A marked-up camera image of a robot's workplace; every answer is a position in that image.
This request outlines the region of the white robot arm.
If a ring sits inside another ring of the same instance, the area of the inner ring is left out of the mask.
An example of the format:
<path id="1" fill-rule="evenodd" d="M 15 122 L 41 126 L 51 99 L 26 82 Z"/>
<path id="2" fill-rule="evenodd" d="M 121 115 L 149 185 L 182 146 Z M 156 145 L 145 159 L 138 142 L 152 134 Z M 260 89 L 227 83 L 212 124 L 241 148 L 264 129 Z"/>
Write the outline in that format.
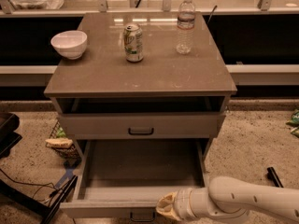
<path id="1" fill-rule="evenodd" d="M 177 221 L 202 217 L 227 224 L 245 222 L 253 210 L 299 224 L 299 190 L 250 184 L 218 176 L 206 188 L 186 188 L 164 195 L 156 211 Z"/>

